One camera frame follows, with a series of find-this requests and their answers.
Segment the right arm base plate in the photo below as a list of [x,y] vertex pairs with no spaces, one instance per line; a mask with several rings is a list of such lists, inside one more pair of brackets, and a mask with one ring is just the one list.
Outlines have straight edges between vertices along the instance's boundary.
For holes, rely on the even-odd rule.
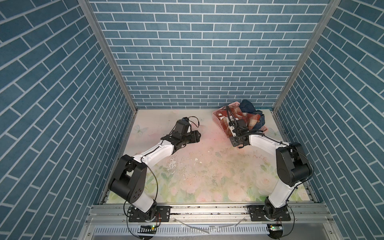
[[291,216],[288,211],[288,207],[284,206],[281,208],[275,208],[270,205],[249,205],[246,207],[252,222],[289,222],[291,221]]

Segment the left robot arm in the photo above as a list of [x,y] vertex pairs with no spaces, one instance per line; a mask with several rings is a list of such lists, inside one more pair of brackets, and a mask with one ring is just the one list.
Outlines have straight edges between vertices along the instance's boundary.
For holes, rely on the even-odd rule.
[[200,138],[201,134],[197,130],[186,133],[173,131],[162,137],[156,146],[139,155],[122,156],[112,174],[108,189],[134,206],[146,219],[152,219],[157,202],[145,193],[147,170],[184,146],[198,143]]

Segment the pink plastic basket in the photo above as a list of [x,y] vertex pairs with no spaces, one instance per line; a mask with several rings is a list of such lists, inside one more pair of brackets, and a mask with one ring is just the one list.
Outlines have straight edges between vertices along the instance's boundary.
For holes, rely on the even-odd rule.
[[212,118],[214,123],[224,132],[227,138],[230,138],[233,136],[228,123],[227,107],[229,107],[230,109],[229,114],[234,115],[235,119],[239,120],[243,117],[243,114],[239,106],[240,106],[239,102],[233,102],[213,112]]

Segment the red plaid skirt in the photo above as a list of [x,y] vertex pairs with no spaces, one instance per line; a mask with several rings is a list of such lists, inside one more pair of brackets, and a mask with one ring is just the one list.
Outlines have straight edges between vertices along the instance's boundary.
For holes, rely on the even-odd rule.
[[242,117],[241,119],[239,119],[239,120],[244,120],[244,121],[246,122],[247,119],[246,119],[246,117],[243,116],[243,117]]

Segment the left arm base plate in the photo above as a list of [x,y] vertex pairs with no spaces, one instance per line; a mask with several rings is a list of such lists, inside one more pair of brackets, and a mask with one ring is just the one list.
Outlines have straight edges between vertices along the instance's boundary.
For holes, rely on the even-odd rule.
[[143,212],[137,207],[130,206],[128,209],[128,217],[130,223],[144,222],[169,222],[171,214],[170,206],[151,207],[147,212]]

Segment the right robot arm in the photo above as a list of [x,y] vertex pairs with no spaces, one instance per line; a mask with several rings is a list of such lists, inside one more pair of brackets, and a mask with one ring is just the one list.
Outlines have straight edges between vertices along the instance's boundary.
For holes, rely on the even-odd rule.
[[269,220],[281,218],[288,207],[288,200],[297,187],[312,176],[314,168],[299,143],[287,143],[272,139],[257,130],[249,130],[243,120],[227,120],[233,147],[253,146],[276,158],[279,177],[263,208]]

